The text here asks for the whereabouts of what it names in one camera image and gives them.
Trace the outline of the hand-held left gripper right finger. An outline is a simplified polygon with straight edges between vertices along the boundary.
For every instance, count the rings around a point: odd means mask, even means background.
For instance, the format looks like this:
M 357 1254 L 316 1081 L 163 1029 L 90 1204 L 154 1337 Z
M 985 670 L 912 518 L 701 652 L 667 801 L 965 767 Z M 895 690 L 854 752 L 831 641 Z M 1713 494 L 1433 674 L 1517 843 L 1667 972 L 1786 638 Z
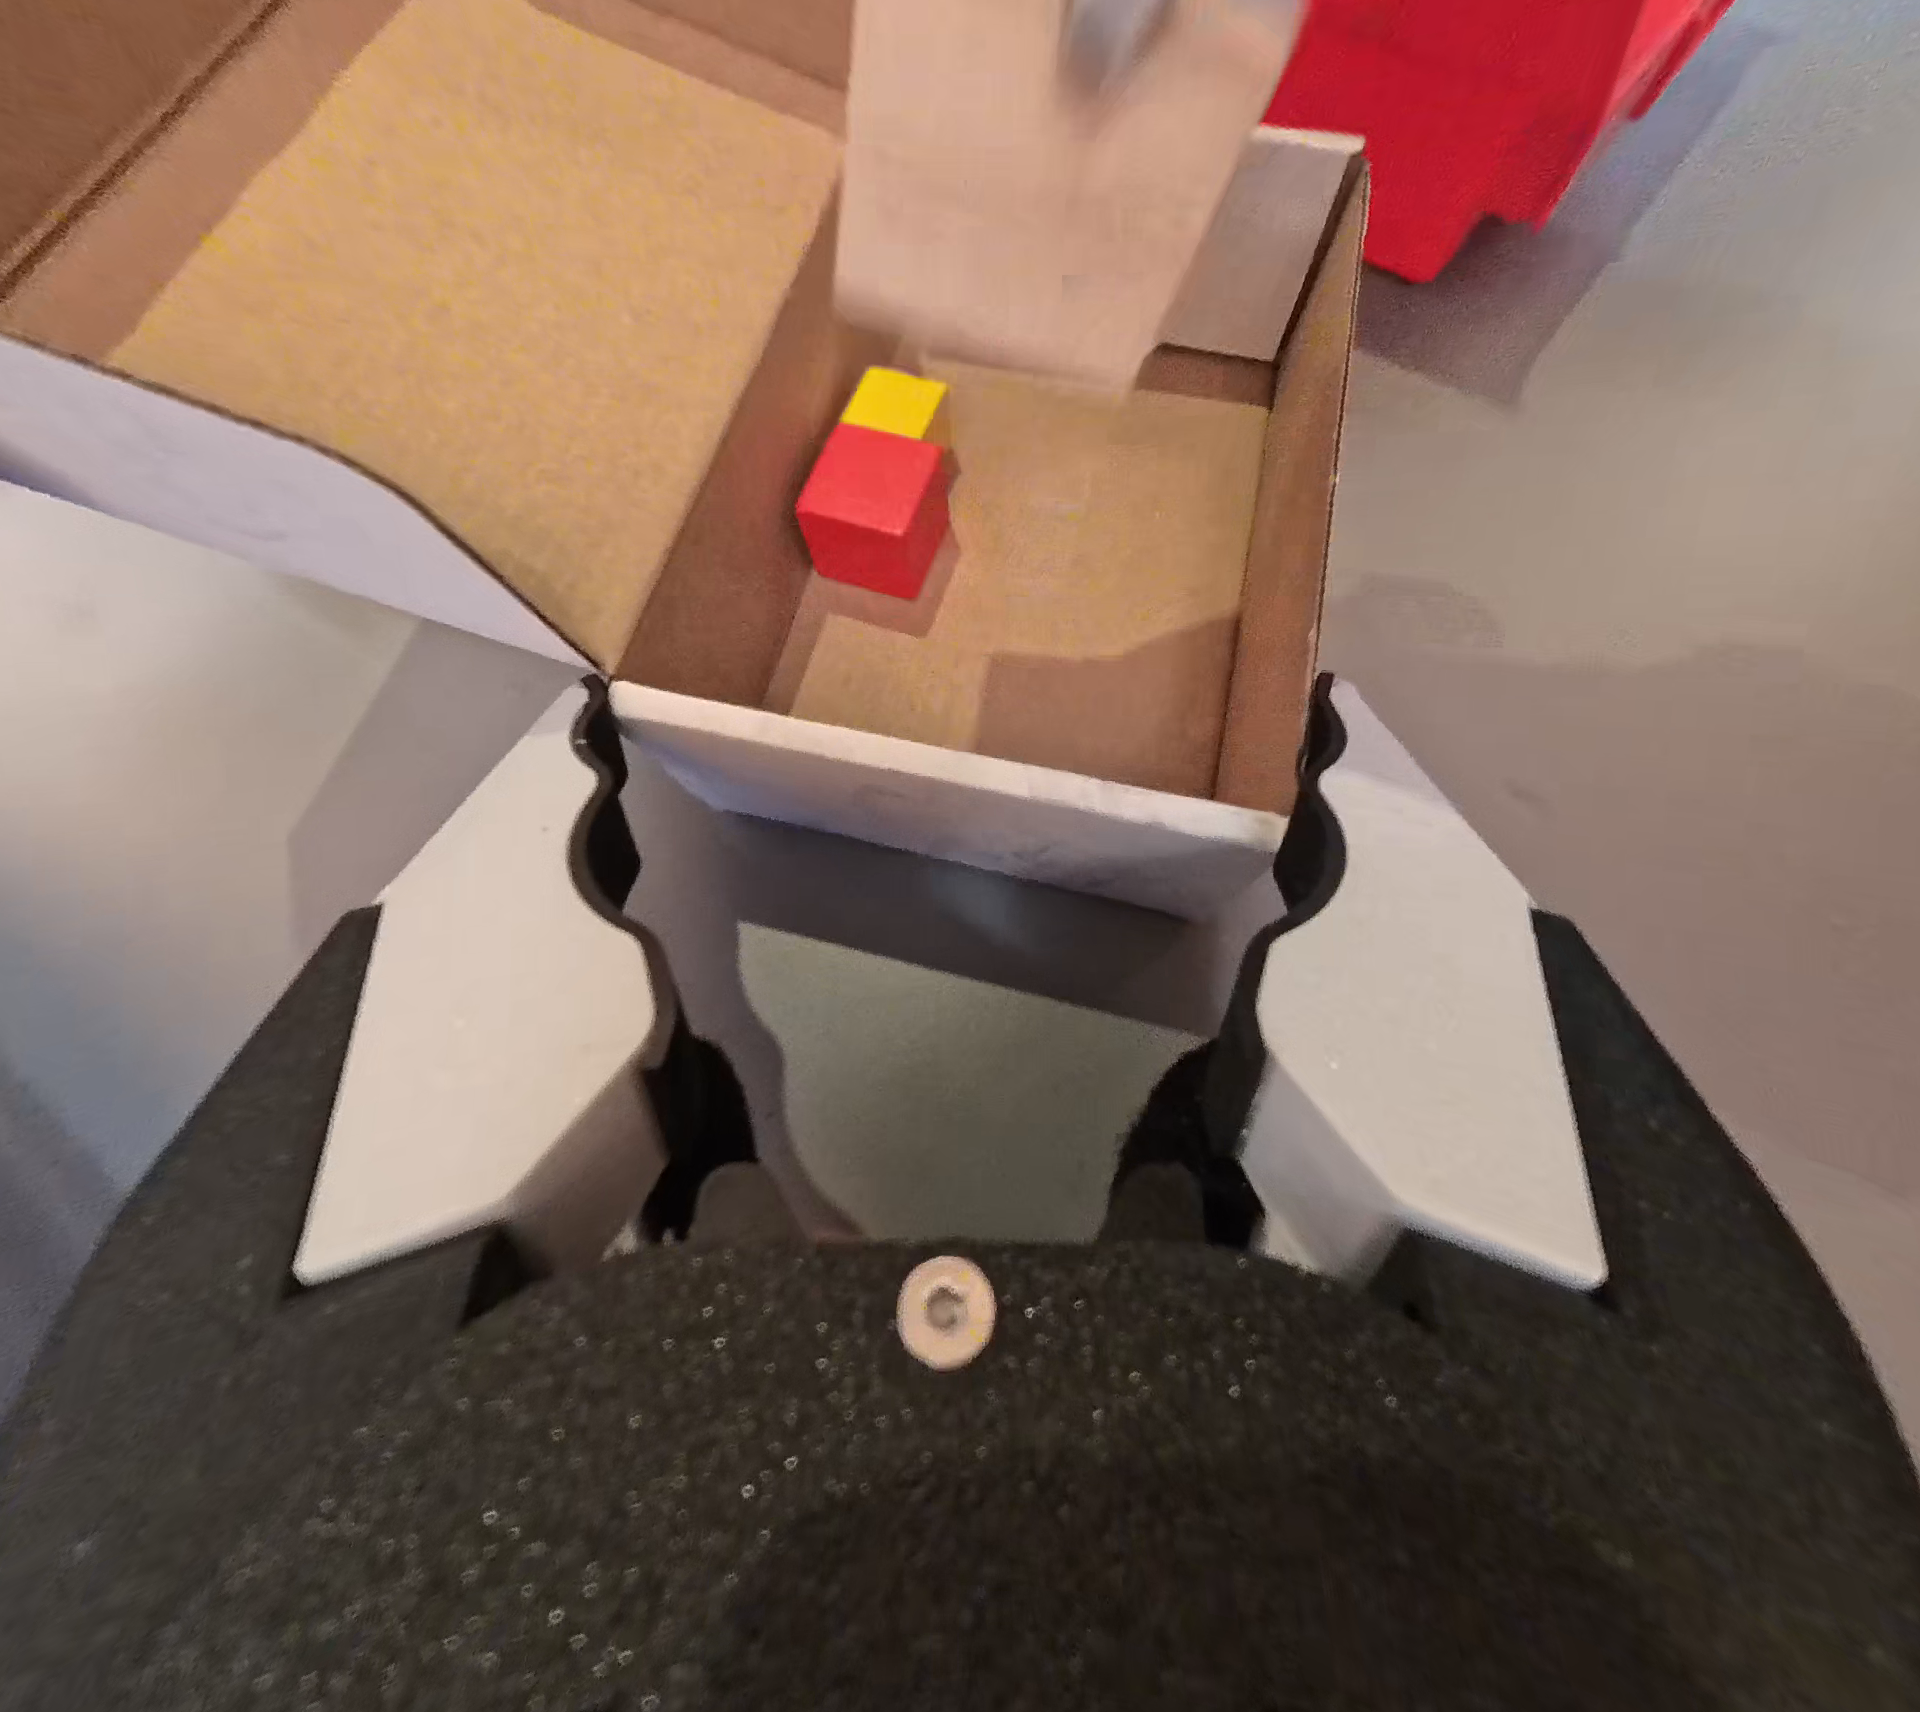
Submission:
M 1131 1182 L 1189 1236 L 1352 1284 L 1414 1234 L 1601 1287 L 1535 904 L 1327 672 L 1272 879 L 1218 1029 L 1131 1123 Z

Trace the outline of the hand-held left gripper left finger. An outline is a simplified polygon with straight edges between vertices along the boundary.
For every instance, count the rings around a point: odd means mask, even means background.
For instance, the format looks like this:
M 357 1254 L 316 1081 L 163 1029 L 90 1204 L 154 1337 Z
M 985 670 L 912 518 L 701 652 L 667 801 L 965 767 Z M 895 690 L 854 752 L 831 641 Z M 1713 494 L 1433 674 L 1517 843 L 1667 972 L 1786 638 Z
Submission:
M 374 901 L 294 1278 L 502 1234 L 540 1269 L 690 1234 L 748 1095 L 629 916 L 612 690 L 557 695 Z

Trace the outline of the yellow wooden cube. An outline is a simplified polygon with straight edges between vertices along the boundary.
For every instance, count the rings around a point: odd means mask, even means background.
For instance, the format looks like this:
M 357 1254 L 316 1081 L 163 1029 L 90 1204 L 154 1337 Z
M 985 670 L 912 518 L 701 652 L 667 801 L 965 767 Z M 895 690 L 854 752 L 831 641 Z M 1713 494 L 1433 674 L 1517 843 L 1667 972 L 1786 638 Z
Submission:
M 900 366 L 872 363 L 854 381 L 836 424 L 927 446 L 949 444 L 949 386 Z

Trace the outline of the red wooden cube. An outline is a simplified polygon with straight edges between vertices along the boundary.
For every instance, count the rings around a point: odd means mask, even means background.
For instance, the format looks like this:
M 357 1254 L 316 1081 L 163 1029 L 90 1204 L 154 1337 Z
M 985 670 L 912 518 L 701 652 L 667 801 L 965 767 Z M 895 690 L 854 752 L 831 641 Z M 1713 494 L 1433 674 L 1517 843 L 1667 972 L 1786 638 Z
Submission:
M 924 438 L 840 419 L 794 512 L 818 578 L 915 599 L 948 535 L 948 451 Z

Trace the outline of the white cardboard box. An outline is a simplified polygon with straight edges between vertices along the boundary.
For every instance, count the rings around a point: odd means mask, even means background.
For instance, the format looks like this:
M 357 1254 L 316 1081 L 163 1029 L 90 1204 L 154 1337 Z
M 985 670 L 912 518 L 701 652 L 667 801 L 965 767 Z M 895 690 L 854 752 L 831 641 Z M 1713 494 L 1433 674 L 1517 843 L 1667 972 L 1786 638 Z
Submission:
M 1191 919 L 1268 876 L 1368 175 L 1256 129 L 1136 390 L 951 338 L 919 602 L 794 502 L 843 311 L 854 0 L 4 0 L 4 468 L 606 674 L 703 805 Z

